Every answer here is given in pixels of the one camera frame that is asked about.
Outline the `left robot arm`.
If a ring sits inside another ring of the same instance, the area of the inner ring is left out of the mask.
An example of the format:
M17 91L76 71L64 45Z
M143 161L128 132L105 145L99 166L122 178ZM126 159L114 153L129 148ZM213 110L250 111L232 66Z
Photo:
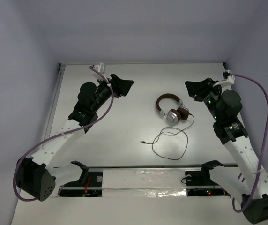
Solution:
M70 183L84 185L90 184L89 169L81 162L74 160L63 167L56 167L54 162L89 129L100 120L97 111L109 100L112 107L115 98L125 97L134 82L123 80L115 74L110 78L101 76L98 85L86 82L80 87L78 101L68 116L60 132L51 136L28 150L16 164L13 177L13 190L15 196L26 202L18 190L32 196L30 201L44 201L53 192L60 193L58 184L62 178L68 178Z

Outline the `brown silver headphones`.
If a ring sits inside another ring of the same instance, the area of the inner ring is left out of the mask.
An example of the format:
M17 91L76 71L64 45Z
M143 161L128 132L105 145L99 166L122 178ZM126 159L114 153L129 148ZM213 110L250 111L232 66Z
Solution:
M178 103L177 109L170 109L168 112L165 112L161 109L159 103L163 99L172 99ZM165 116L166 119L173 124L177 124L180 120L187 120L190 115L189 110L184 106L183 101L177 95L171 93L165 93L158 97L156 100L156 111L161 115Z

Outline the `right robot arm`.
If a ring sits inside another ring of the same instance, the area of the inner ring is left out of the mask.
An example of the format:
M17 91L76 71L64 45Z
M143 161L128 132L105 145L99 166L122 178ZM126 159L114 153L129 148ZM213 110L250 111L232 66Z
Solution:
M244 180L232 177L217 160L204 163L200 178L205 184L221 186L238 203L251 224L268 220L268 174L256 156L248 132L238 119L242 109L240 95L222 90L220 82L207 78L185 82L188 95L203 102L214 118L214 132L234 158Z

